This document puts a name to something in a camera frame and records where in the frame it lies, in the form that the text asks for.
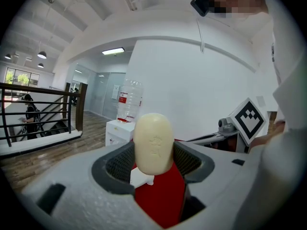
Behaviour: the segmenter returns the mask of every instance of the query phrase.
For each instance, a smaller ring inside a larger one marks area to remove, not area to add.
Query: plastic bottle
[[[141,98],[143,95],[143,86],[140,82],[126,79],[124,85],[120,88],[118,100],[118,117],[121,122],[135,122],[138,114]]]

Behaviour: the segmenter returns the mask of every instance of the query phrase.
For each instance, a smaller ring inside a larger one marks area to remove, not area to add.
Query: wooden floor
[[[0,166],[12,188],[20,192],[36,176],[62,159],[105,146],[106,123],[108,121],[108,119],[91,112],[84,112],[81,138],[44,150],[1,160]]]

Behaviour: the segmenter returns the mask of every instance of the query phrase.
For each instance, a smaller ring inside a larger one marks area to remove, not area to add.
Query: red cloth
[[[161,227],[169,228],[179,223],[184,189],[184,180],[173,163],[168,172],[154,177],[152,186],[136,188],[135,201]]]

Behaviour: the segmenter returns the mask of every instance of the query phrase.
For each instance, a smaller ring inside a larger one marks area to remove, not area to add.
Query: fluorescent light
[[[112,55],[112,54],[117,54],[117,53],[122,53],[122,52],[125,52],[123,48],[115,48],[115,49],[102,51],[104,55]]]

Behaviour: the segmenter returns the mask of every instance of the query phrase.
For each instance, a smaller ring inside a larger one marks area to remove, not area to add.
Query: beige soap bar
[[[147,175],[167,172],[173,164],[173,130],[168,119],[158,113],[145,114],[135,124],[135,162]]]

